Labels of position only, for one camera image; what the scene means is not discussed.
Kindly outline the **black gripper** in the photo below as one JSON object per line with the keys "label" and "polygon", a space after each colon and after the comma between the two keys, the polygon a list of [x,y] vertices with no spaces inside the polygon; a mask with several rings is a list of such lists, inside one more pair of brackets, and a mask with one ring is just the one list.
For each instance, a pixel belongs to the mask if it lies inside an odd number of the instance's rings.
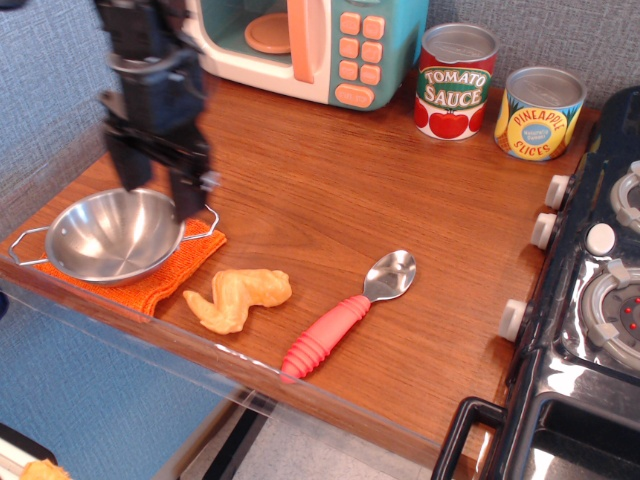
{"label": "black gripper", "polygon": [[169,167],[176,217],[183,222],[205,209],[207,192],[219,185],[196,127],[206,99],[198,54],[174,49],[163,58],[131,60],[112,53],[107,62],[122,87],[100,97],[108,112],[105,142],[122,187],[146,184],[152,160]]}

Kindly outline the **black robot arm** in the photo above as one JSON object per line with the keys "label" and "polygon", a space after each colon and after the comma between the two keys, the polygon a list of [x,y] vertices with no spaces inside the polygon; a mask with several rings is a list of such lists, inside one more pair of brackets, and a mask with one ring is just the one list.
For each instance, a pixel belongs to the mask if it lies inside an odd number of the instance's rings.
{"label": "black robot arm", "polygon": [[144,186],[152,162],[169,171],[179,220],[206,204],[218,184],[210,147],[196,126],[206,100],[201,53],[184,32],[183,1],[98,1],[109,36],[109,68],[121,89],[105,91],[104,139],[122,186]]}

